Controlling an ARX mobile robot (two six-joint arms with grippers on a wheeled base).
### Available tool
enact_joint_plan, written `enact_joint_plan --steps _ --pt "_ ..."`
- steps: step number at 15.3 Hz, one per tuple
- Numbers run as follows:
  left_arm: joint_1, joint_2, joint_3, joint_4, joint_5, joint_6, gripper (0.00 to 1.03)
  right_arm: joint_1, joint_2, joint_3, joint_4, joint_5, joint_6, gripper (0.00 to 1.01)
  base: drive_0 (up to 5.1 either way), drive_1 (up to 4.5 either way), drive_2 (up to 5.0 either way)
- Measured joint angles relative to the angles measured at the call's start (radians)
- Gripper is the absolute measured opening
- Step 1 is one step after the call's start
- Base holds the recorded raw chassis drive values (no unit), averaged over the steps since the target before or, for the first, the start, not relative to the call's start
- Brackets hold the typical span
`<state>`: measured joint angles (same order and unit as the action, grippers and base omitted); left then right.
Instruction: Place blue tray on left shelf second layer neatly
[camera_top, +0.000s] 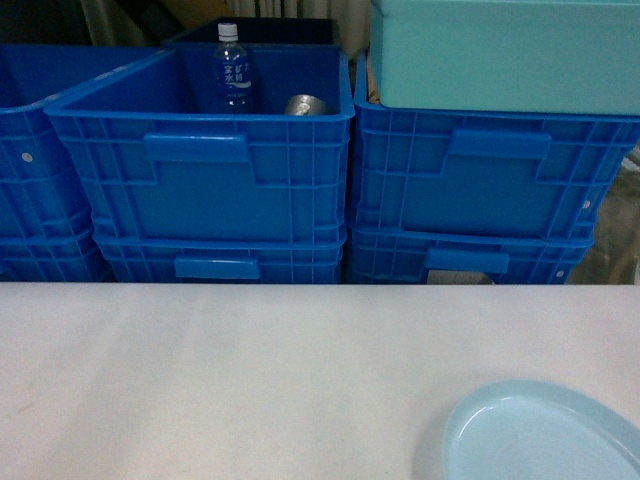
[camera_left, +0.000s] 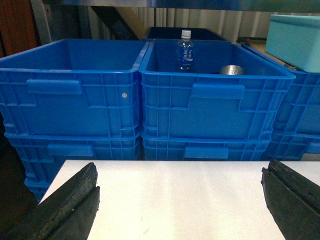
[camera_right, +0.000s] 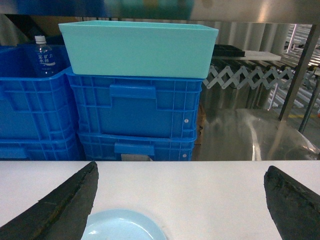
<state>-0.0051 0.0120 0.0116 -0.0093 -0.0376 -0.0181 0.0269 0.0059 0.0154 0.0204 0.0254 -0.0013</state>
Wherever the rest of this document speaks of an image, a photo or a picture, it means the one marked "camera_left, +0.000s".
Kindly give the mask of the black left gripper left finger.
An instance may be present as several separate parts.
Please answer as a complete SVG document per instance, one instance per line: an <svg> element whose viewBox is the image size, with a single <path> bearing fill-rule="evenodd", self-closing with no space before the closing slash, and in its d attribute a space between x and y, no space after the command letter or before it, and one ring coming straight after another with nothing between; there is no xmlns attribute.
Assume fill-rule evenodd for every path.
<svg viewBox="0 0 320 240"><path fill-rule="evenodd" d="M100 204L98 172L90 162L0 234L2 240L86 240Z"/></svg>

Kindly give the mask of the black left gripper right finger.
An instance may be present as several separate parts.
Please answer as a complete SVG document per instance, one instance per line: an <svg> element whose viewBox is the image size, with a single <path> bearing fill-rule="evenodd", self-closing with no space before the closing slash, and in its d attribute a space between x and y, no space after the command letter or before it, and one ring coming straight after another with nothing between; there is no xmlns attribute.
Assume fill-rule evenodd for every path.
<svg viewBox="0 0 320 240"><path fill-rule="evenodd" d="M262 168L266 207L286 240L320 238L320 186L282 162Z"/></svg>

